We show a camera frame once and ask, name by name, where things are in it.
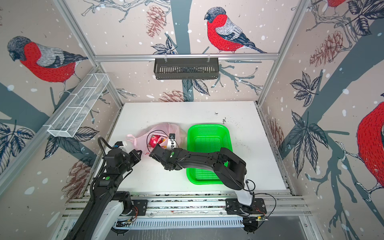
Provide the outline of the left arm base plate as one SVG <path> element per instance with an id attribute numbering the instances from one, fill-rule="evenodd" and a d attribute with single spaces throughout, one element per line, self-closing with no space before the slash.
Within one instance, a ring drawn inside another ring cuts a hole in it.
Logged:
<path id="1" fill-rule="evenodd" d="M 123 202 L 121 216 L 141 217 L 145 216 L 148 207 L 148 200 L 131 200 Z"/>

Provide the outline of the green plastic perforated basket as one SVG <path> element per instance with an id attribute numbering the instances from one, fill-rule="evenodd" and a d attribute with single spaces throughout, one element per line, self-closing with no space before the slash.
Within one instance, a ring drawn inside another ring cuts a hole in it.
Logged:
<path id="1" fill-rule="evenodd" d="M 232 150 L 230 132 L 227 127 L 216 124 L 194 125 L 188 129 L 187 150 L 198 153 L 213 153 L 221 148 Z M 218 176 L 208 170 L 187 168 L 188 180 L 195 185 L 221 185 Z"/>

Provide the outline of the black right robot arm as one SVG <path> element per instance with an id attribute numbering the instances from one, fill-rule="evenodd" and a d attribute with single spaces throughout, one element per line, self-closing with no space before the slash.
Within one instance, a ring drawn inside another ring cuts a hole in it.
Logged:
<path id="1" fill-rule="evenodd" d="M 246 162 L 227 148 L 213 153 L 197 153 L 181 148 L 166 150 L 156 145 L 149 157 L 161 163 L 167 171 L 189 168 L 211 171 L 227 188 L 235 191 L 242 207 L 253 207 L 252 191 L 246 187 Z"/>

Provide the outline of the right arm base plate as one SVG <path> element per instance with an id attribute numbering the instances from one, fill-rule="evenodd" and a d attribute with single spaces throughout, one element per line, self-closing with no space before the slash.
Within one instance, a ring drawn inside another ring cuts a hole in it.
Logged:
<path id="1" fill-rule="evenodd" d="M 247 217 L 249 215 L 266 215 L 264 199 L 255 198 L 250 206 L 242 205 L 237 199 L 225 199 L 225 211 L 228 215 Z"/>

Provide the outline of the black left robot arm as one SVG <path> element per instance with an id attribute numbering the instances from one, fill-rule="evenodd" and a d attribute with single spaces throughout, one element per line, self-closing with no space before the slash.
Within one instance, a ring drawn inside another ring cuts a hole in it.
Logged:
<path id="1" fill-rule="evenodd" d="M 105 166 L 91 184 L 90 200 L 66 240 L 104 240 L 120 215 L 135 221 L 145 212 L 134 205 L 129 192 L 118 190 L 124 177 L 140 162 L 141 155 L 142 151 L 126 153 L 116 148 L 104 156 Z"/>

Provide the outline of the pink plastic bag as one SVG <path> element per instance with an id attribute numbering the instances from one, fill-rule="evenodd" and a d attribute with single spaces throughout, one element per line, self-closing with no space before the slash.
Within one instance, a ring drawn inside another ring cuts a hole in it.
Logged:
<path id="1" fill-rule="evenodd" d="M 148 156 L 157 144 L 170 150 L 171 147 L 181 147 L 185 144 L 186 137 L 187 133 L 179 125 L 160 123 L 142 130 L 137 137 L 127 135 L 126 141 L 132 143 L 135 150 Z"/>

